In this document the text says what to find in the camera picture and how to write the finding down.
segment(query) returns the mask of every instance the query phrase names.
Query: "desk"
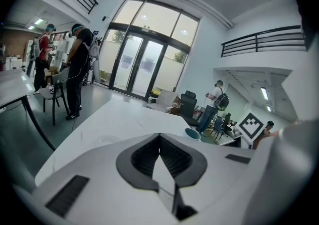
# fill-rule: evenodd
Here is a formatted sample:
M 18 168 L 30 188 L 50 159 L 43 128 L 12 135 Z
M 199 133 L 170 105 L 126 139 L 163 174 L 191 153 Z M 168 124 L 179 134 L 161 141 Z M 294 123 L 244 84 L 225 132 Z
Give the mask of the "desk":
M 22 70 L 16 69 L 0 72 L 0 109 L 9 104 L 21 101 L 41 137 L 52 150 L 55 150 L 42 131 L 30 107 L 27 95 L 33 92 L 33 84 Z
M 77 127 L 35 177 L 39 186 L 55 171 L 93 148 L 153 133 L 185 136 L 182 117 L 112 99 Z

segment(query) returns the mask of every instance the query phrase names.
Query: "black pants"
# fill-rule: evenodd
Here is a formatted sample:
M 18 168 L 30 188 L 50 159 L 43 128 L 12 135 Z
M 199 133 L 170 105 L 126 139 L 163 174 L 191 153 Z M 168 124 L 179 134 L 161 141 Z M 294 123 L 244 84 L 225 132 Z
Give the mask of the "black pants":
M 70 66 L 68 80 L 66 82 L 66 92 L 71 115 L 78 116 L 81 105 L 81 84 L 88 70 L 88 65 L 81 69 L 78 66 Z
M 35 77 L 34 77 L 34 88 L 35 91 L 38 91 L 40 89 L 40 87 L 46 87 L 45 84 L 45 73 L 44 73 L 44 69 L 47 67 L 47 63 L 46 61 L 42 61 L 39 58 L 35 59 Z

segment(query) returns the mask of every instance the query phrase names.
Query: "office chair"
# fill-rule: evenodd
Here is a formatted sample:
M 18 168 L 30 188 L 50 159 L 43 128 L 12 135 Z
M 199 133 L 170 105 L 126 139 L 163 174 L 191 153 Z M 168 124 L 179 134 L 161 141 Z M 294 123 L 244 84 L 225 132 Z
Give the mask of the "office chair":
M 188 91 L 188 90 L 185 92 L 185 95 L 187 95 L 187 96 L 189 96 L 189 97 L 191 97 L 191 98 L 196 98 L 196 94 L 193 93 L 193 92 L 190 92 L 190 91 Z
M 211 134 L 214 132 L 214 130 L 216 130 L 216 132 L 215 132 L 215 134 L 214 134 L 214 135 L 216 135 L 216 133 L 218 133 L 217 136 L 216 136 L 216 139 L 217 139 L 219 133 L 221 133 L 219 139 L 220 139 L 220 138 L 222 137 L 222 135 L 225 133 L 224 129 L 222 128 L 222 123 L 223 123 L 222 119 L 221 119 L 220 117 L 217 117 L 217 118 L 216 118 L 215 125 L 214 125 L 214 129 L 213 129 L 213 131 L 211 131 L 211 133 L 210 133 L 210 135 L 211 135 Z
M 193 119 L 194 108 L 197 103 L 195 98 L 191 98 L 186 94 L 181 94 L 179 116 L 181 116 L 189 126 L 197 127 L 199 122 Z

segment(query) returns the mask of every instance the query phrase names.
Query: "floor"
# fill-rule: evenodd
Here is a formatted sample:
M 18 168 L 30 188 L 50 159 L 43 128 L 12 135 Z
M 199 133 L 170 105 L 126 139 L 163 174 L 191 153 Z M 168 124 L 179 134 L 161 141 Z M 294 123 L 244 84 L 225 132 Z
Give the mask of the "floor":
M 147 104 L 142 100 L 100 86 L 84 86 L 82 87 L 82 111 L 80 112 L 80 117 L 66 121 L 65 107 L 62 99 L 59 98 L 60 107 L 55 108 L 56 125 L 53 126 L 52 101 L 46 101 L 45 113 L 43 113 L 43 99 L 40 95 L 31 95 L 29 102 L 41 128 L 49 141 L 57 148 L 84 120 L 111 99 L 119 99 L 140 106 L 146 106 Z M 0 113 L 0 121 L 1 142 L 8 143 L 9 141 L 30 173 L 35 176 L 52 154 L 52 150 L 40 137 L 21 104 L 14 103 L 7 106 L 6 111 Z

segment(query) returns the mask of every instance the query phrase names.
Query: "glass door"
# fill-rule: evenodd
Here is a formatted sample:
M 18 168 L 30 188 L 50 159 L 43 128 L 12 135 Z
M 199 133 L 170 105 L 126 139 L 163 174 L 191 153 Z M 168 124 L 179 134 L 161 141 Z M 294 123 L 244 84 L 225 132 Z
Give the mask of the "glass door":
M 164 56 L 164 43 L 147 36 L 129 34 L 124 44 L 112 89 L 146 99 Z
M 113 88 L 127 94 L 129 79 L 134 69 L 137 54 L 140 51 L 143 38 L 128 35 L 121 60 L 116 72 Z
M 149 40 L 139 62 L 131 93 L 145 97 L 159 60 L 163 45 Z

